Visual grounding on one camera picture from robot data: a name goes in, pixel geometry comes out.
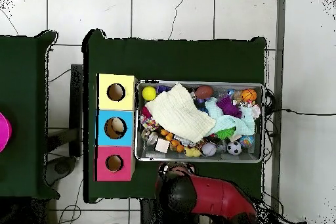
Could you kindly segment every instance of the soccer ball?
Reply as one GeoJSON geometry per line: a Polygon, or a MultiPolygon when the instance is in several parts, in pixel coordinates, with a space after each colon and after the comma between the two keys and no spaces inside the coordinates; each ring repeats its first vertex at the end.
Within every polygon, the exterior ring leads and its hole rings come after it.
{"type": "Polygon", "coordinates": [[[232,154],[234,156],[237,156],[238,154],[240,154],[242,152],[242,146],[237,141],[228,143],[228,148],[227,149],[228,149],[228,153],[232,154]]]}

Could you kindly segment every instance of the towel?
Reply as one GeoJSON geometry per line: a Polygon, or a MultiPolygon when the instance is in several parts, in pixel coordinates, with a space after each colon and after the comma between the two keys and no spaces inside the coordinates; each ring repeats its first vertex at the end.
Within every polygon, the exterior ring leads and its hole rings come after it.
{"type": "Polygon", "coordinates": [[[193,143],[215,126],[216,121],[196,108],[189,92],[179,83],[145,106],[160,126],[193,143]]]}
{"type": "Polygon", "coordinates": [[[210,117],[216,120],[215,126],[205,135],[216,133],[223,129],[236,127],[234,135],[253,135],[255,132],[255,121],[253,111],[248,107],[240,107],[241,119],[230,115],[223,115],[222,110],[216,105],[217,99],[211,97],[205,102],[205,107],[209,111],[210,117]]]}

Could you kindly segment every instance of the pink box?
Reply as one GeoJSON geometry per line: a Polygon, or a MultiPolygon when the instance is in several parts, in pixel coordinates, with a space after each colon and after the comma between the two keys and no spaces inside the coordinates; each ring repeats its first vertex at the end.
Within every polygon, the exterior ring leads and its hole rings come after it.
{"type": "Polygon", "coordinates": [[[98,146],[97,181],[130,181],[135,169],[135,159],[131,146],[98,146]],[[109,156],[116,155],[122,159],[123,167],[111,171],[106,166],[109,156]]]}

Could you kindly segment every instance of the purple pom pom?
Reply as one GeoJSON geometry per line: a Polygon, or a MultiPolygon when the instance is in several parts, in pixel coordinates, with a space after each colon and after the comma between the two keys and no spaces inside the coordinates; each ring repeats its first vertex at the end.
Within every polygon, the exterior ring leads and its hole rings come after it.
{"type": "Polygon", "coordinates": [[[230,115],[232,117],[241,118],[242,112],[238,108],[238,106],[233,105],[231,103],[230,96],[223,97],[219,101],[216,102],[216,105],[222,109],[223,113],[226,115],[230,115]]]}

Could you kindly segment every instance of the dark green tablecloth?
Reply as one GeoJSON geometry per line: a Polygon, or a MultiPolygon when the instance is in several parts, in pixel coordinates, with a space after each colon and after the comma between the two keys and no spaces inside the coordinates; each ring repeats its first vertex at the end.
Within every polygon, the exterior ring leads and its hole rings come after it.
{"type": "Polygon", "coordinates": [[[0,112],[12,124],[0,152],[0,196],[58,197],[43,181],[46,52],[55,39],[55,32],[0,36],[0,112]]]}
{"type": "MultiPolygon", "coordinates": [[[[97,198],[153,198],[159,162],[136,161],[132,180],[93,180],[95,147],[96,74],[128,74],[137,79],[264,83],[262,37],[252,41],[147,41],[106,39],[100,30],[91,30],[83,40],[84,70],[88,83],[89,155],[85,155],[85,200],[97,198]]],[[[262,164],[195,163],[199,175],[236,182],[247,194],[261,197],[262,164]]]]}

